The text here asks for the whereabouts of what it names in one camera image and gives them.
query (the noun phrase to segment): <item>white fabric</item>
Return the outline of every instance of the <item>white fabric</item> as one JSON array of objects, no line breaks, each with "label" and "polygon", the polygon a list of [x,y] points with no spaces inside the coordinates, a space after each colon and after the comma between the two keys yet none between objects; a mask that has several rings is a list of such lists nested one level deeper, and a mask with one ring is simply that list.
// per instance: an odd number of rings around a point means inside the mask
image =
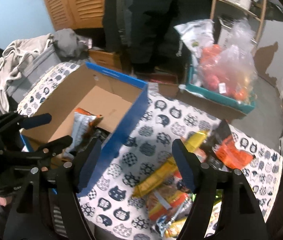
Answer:
[{"label": "white fabric", "polygon": [[13,41],[0,58],[0,114],[9,112],[7,88],[11,81],[22,77],[27,67],[49,45],[51,34],[37,38]]}]

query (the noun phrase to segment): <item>cardboard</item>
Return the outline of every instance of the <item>cardboard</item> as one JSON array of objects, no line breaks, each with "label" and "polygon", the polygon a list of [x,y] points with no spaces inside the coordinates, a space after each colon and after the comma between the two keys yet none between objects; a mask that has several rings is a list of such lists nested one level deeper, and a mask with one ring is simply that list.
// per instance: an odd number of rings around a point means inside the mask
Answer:
[{"label": "cardboard", "polygon": [[92,114],[102,114],[104,119],[99,127],[111,133],[103,145],[95,169],[91,171],[87,187],[80,193],[84,196],[118,155],[120,147],[146,111],[147,83],[92,63],[82,65],[69,74],[40,105],[35,115],[50,113],[52,121],[24,130],[22,137],[26,146],[37,149],[41,144],[71,135],[74,110],[78,107]]},{"label": "cardboard", "polygon": [[177,75],[164,73],[135,73],[139,79],[149,82],[148,89],[169,98],[176,98],[179,91]]}]

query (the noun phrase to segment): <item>clear plastic bag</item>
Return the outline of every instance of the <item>clear plastic bag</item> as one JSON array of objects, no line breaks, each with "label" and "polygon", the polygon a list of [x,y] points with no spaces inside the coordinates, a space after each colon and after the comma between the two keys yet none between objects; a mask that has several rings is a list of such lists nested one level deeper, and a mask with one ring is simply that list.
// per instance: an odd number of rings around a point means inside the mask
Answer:
[{"label": "clear plastic bag", "polygon": [[227,49],[218,53],[216,48],[210,48],[211,53],[202,57],[199,74],[206,89],[234,98],[240,103],[250,103],[249,97],[257,78],[250,51],[253,35],[248,21],[240,20],[233,25]]}]

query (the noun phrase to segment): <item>wooden shelf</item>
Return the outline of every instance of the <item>wooden shelf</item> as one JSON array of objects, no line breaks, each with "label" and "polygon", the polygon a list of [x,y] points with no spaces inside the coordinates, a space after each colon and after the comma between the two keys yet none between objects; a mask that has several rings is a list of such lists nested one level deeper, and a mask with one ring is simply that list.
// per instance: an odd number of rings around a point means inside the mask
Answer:
[{"label": "wooden shelf", "polygon": [[248,13],[250,16],[252,16],[252,17],[253,17],[254,19],[256,19],[257,21],[261,22],[261,19],[259,19],[257,15],[255,15],[254,13],[252,13],[252,12],[249,11],[249,10],[246,10],[246,9],[242,8],[241,6],[239,6],[239,5],[236,4],[236,3],[233,3],[233,2],[228,1],[228,0],[218,0],[218,1],[221,1],[221,2],[227,3],[227,4],[231,5],[231,6],[234,6],[234,7],[236,7],[237,9],[242,10],[244,13]]}]

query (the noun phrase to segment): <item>wooden louvered door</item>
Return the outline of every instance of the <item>wooden louvered door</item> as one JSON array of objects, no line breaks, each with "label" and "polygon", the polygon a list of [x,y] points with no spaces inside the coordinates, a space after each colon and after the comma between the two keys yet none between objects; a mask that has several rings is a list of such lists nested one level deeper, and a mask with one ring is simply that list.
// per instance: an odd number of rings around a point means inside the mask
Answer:
[{"label": "wooden louvered door", "polygon": [[68,0],[76,28],[102,28],[104,0]]},{"label": "wooden louvered door", "polygon": [[68,0],[45,0],[45,4],[55,30],[75,27]]}]

